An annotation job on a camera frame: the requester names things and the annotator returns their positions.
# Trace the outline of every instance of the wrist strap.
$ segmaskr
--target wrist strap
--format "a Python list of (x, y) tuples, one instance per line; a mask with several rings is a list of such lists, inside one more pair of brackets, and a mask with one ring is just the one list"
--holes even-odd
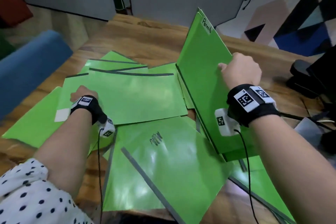
[(242, 84), (230, 90), (227, 103), (228, 116), (245, 127), (262, 116), (271, 114), (280, 116), (274, 99), (261, 87), (251, 84)]
[(98, 120), (100, 123), (104, 124), (107, 120), (106, 114), (104, 114), (102, 108), (99, 106), (98, 99), (92, 95), (85, 95), (77, 99), (71, 106), (70, 115), (77, 109), (86, 109), (92, 115), (92, 125)]

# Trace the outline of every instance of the wood grain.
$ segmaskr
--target wood grain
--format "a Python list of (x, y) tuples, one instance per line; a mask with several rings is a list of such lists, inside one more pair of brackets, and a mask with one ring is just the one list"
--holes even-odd
[[(56, 86), (62, 86), (66, 76), (78, 73), (88, 58), (99, 59), (114, 50), (149, 67), (175, 62), (187, 32), (188, 28), (183, 26), (116, 15), (3, 120), (0, 133), (7, 131)], [(307, 116), (321, 110), (322, 107), (318, 101), (302, 98), (300, 94), (285, 86), (285, 81), (291, 76), (289, 68), (294, 60), (305, 59), (313, 62), (314, 58), (298, 56), (242, 39), (228, 36), (221, 36), (221, 38), (232, 53), (241, 52), (250, 55), (259, 63), (263, 71), (261, 86), (276, 100), (280, 111), (296, 116)], [(309, 113), (301, 99), (304, 99)], [(189, 110), (189, 116), (195, 119), (195, 113), (192, 110)], [(296, 124), (295, 120), (286, 120), (286, 122), (292, 126)], [(17, 140), (0, 139), (0, 175), (13, 165), (30, 158), (35, 150)], [(101, 163), (102, 170), (99, 173), (97, 154), (92, 153), (88, 157), (84, 181), (76, 198), (77, 204), (90, 213), (94, 212), (100, 200), (98, 180), (99, 175), (103, 179), (107, 162), (101, 158)], [(260, 223), (277, 223), (272, 213), (264, 206), (256, 201), (254, 205)], [(131, 212), (171, 219), (166, 210)], [(255, 223), (247, 193), (227, 181), (204, 215), (202, 223)]]

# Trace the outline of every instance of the black baseboard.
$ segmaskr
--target black baseboard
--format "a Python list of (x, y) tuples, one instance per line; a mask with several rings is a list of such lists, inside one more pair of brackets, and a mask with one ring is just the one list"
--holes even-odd
[(86, 18), (90, 18), (90, 19), (95, 19), (95, 20), (99, 20), (99, 21), (108, 21), (108, 20), (103, 20), (103, 19), (100, 19), (100, 18), (86, 16), (86, 15), (83, 15), (83, 14), (76, 14), (76, 13), (72, 13), (72, 12), (68, 12), (68, 11), (63, 11), (63, 10), (58, 10), (58, 9), (54, 9), (54, 8), (50, 8), (50, 7), (45, 7), (45, 6), (42, 6), (42, 5), (34, 5), (34, 4), (30, 4), (30, 3), (27, 3), (27, 5), (40, 7), (40, 8), (45, 8), (45, 9), (49, 9), (49, 10), (53, 10), (53, 11), (57, 11), (57, 12), (62, 12), (62, 13), (67, 13), (67, 14), (78, 15), (78, 16), (82, 16), (82, 17), (86, 17)]

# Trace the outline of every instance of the handwritten label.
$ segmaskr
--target handwritten label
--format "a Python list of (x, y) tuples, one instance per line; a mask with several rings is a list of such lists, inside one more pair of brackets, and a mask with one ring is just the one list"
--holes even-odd
[(208, 33), (208, 35), (210, 35), (210, 33), (213, 31), (213, 27), (205, 16), (201, 20), (201, 24), (203, 25), (203, 28)]
[(162, 142), (162, 136), (160, 135), (159, 132), (155, 133), (152, 135), (151, 139), (149, 139), (151, 144), (155, 144), (158, 146)]

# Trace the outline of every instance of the blue chair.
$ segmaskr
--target blue chair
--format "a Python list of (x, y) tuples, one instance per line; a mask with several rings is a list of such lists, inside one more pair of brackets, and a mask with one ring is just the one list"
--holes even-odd
[(55, 31), (38, 37), (0, 61), (0, 120), (59, 68), (72, 50)]

